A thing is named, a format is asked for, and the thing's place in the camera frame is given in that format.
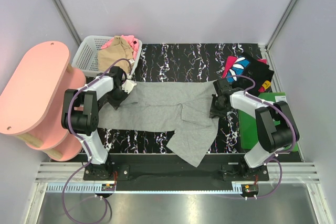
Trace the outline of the grey t shirt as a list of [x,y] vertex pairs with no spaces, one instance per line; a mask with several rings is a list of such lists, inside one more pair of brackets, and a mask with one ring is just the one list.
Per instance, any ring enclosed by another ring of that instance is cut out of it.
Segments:
[[213,82],[139,82],[114,109],[99,111],[100,128],[167,132],[167,143],[178,157],[198,167],[218,132],[218,119],[209,115]]

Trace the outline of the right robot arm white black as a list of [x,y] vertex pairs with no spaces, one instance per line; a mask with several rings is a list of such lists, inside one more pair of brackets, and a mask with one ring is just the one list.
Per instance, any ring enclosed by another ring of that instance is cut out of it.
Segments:
[[233,88],[226,78],[214,81],[215,94],[209,112],[210,118],[220,118],[231,109],[240,110],[256,121],[258,142],[244,155],[238,167],[239,176],[250,180],[257,168],[266,165],[280,153],[290,152],[300,135],[287,102],[271,102],[250,94],[256,84],[250,77],[238,75],[251,82],[248,88]]

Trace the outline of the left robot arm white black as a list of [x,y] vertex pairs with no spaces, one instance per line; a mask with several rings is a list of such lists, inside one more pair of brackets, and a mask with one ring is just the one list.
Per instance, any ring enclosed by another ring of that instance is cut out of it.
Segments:
[[105,96],[108,103],[117,109],[135,85],[135,82],[127,78],[124,70],[114,66],[107,73],[98,74],[89,84],[65,91],[61,126],[80,142],[88,156],[88,162],[97,165],[95,174],[103,180],[113,175],[113,167],[107,163],[108,152],[97,131],[98,101]]

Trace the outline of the green folding board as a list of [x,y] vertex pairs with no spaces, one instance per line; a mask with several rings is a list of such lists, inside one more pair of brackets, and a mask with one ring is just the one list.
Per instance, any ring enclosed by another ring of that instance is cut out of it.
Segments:
[[[258,96],[271,102],[285,101],[287,102],[284,92],[264,92]],[[250,150],[258,142],[257,125],[253,117],[239,110],[239,126],[240,126],[240,145],[241,149]]]

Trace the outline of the black printed folded t shirt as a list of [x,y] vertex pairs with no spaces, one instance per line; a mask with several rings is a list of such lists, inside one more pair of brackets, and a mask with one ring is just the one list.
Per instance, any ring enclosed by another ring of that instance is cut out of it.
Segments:
[[255,86],[248,90],[248,93],[258,97],[261,93],[259,89],[265,82],[270,82],[271,85],[273,75],[274,71],[270,70],[265,60],[257,60],[243,52],[238,56],[238,59],[229,69],[225,78],[233,88],[242,88],[244,90],[251,87],[253,83],[241,76],[251,78],[254,80]]

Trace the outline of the white plastic laundry basket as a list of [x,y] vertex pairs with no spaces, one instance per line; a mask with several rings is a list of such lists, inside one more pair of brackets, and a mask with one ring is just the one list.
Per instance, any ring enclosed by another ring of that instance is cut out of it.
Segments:
[[[72,61],[72,66],[80,69],[87,77],[95,77],[97,74],[101,73],[98,70],[98,51],[100,50],[101,46],[103,46],[111,38],[113,37],[108,36],[86,37],[80,44],[79,49],[75,54],[75,57]],[[126,73],[128,79],[132,78],[140,59],[140,54],[142,50],[142,41],[139,40],[139,43],[141,47],[139,49],[136,60],[132,60],[131,62],[129,62],[129,64],[133,63],[133,66],[131,68],[131,71],[129,73]],[[121,58],[117,60],[114,64],[116,64],[121,60],[127,61],[127,59]]]

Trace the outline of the beige t shirt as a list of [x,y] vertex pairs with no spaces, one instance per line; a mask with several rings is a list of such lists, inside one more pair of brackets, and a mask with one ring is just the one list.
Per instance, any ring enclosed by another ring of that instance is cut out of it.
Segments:
[[124,58],[115,64],[124,72],[129,73],[133,63],[129,64],[134,58],[134,46],[131,46],[129,40],[125,36],[114,36],[107,43],[105,43],[98,51],[98,70],[100,72],[106,71],[117,60]]

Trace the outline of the pink t shirt in basket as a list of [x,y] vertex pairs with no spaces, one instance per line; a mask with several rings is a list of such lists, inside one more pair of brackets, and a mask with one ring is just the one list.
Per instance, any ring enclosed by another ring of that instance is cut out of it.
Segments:
[[[109,41],[107,41],[103,46],[101,46],[101,50],[108,48],[113,40],[118,37],[118,36],[114,36],[113,38],[111,38]],[[139,49],[140,49],[140,43],[139,40],[137,38],[135,38],[133,35],[121,35],[121,38],[124,39],[129,45],[130,47],[133,49],[133,59],[136,60]]]

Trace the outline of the pink oval tiered shelf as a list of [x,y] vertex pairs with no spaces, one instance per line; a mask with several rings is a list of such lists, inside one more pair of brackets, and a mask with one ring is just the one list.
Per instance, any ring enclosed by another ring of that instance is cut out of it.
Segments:
[[61,126],[65,91],[86,84],[59,41],[42,42],[23,56],[1,94],[1,134],[64,162],[80,153],[80,142]]

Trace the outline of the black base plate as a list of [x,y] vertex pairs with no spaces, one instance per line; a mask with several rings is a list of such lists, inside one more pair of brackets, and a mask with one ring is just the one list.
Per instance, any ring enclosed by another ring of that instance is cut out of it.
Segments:
[[233,182],[267,182],[267,167],[248,168],[242,154],[207,154],[194,167],[175,154],[111,154],[109,164],[85,169],[84,180],[112,181],[117,191],[207,193],[231,190]]

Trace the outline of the aluminium front rail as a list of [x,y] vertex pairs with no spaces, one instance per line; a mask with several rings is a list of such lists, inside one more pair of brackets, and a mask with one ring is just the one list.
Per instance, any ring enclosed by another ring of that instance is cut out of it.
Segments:
[[36,182],[72,182],[84,181],[134,181],[144,179],[215,179],[235,183],[304,183],[317,184],[319,177],[312,163],[281,163],[271,162],[257,171],[241,175],[236,163],[220,164],[205,163],[195,168],[182,163],[129,163],[114,164],[113,175],[96,175],[92,170],[81,169],[80,163],[48,163],[43,162],[38,170]]

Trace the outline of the left aluminium frame post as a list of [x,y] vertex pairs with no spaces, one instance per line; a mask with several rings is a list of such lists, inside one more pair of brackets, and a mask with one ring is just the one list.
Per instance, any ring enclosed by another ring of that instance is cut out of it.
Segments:
[[54,6],[56,7],[61,19],[65,23],[71,37],[75,41],[77,46],[80,46],[82,40],[68,14],[61,0],[52,0]]

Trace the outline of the aluminium frame post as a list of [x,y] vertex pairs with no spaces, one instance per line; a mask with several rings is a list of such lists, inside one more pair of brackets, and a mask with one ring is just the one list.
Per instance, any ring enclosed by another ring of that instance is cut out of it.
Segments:
[[75,41],[77,46],[80,46],[82,40],[68,14],[61,0],[52,0],[54,6],[56,7],[61,19],[65,23],[71,37]]
[[296,4],[299,0],[290,0],[284,13],[282,14],[274,32],[272,33],[271,37],[269,38],[268,42],[265,44],[266,50],[270,50],[272,45],[274,44],[275,40],[279,36],[280,32],[282,31],[284,25],[286,24],[288,18],[290,17],[291,13],[293,12]]

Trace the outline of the right aluminium frame post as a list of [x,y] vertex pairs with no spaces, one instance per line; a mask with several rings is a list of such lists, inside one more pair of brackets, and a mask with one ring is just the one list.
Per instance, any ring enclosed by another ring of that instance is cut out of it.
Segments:
[[296,4],[299,0],[290,0],[284,13],[282,14],[274,32],[272,33],[271,37],[269,38],[268,42],[265,44],[266,50],[270,50],[272,45],[274,44],[275,40],[279,36],[280,32],[282,31],[284,25],[286,24],[288,18],[290,17],[291,13],[293,12]]

